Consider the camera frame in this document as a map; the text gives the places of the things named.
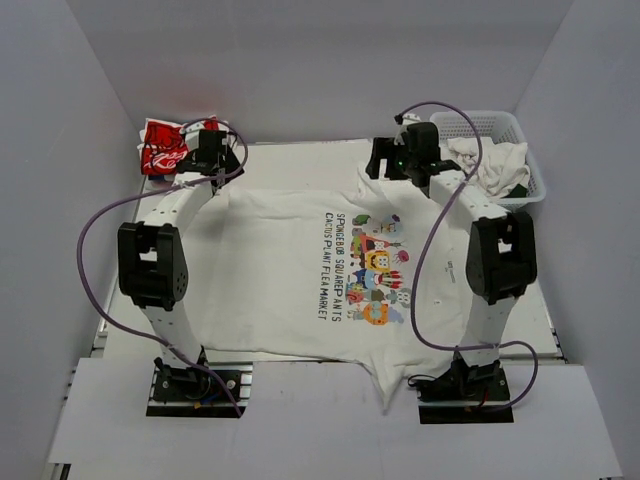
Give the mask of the white crumpled shirt in basket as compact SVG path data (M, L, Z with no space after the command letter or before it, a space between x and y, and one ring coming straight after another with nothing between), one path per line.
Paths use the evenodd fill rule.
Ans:
M530 169L526 163L528 144L503 142L495 144L490 137L481 138L483 155L480 166L471 183L485 190L493 199L506 198L510 191L521 184L528 187ZM478 144L475 138L450 138L441 146L443 159L457 163L468 174L478 160Z

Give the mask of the white perforated plastic basket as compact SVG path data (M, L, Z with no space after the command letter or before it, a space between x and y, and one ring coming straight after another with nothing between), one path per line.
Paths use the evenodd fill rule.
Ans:
M442 158L452 160L488 198L512 211L538 203L546 188L516 118L503 111L431 115L439 132Z

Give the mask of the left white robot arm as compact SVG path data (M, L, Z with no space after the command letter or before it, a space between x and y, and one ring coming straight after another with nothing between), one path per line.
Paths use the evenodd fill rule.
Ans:
M118 282L160 339L162 364L181 369L177 387L199 399L209 392L212 377L198 366L206 364L206 354L184 305L189 271L182 236L201 208L244 170L232 147L237 133L227 128L181 133L187 154L176 166L170 190L143 219L118 229Z

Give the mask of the white SpongeBob print t-shirt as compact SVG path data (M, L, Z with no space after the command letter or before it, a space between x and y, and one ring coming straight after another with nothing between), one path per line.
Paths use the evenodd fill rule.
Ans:
M463 335L457 252L440 206L407 181L354 192L229 189L201 343L362 365L384 402L438 377Z

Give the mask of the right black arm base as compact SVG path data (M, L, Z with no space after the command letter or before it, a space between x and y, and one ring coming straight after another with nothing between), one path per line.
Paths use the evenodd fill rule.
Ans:
M412 375L408 387L418 398L423 425L508 424L514 422L511 396L499 360L469 367L462 358L436 378Z

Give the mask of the dark green garment in basket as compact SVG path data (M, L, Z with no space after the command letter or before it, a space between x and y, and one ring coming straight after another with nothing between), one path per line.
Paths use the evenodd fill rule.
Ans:
M506 196L506 199L521 199L527 197L527 188L521 184L517 184L510 193Z

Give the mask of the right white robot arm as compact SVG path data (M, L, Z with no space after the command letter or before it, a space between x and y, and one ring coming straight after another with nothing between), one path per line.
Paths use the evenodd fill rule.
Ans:
M503 332L516 301L537 277L533 220L492 202L452 160L444 160L432 122L395 117L393 137L376 137L365 172L371 179L410 180L442 206L440 224L451 213L469 235L465 274L473 293L460 343L450 350L453 390L472 399L497 368Z

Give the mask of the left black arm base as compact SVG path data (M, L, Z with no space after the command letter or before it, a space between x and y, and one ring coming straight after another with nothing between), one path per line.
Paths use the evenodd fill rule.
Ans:
M220 378L154 360L146 416L164 418L239 418L248 406L253 365L217 364Z

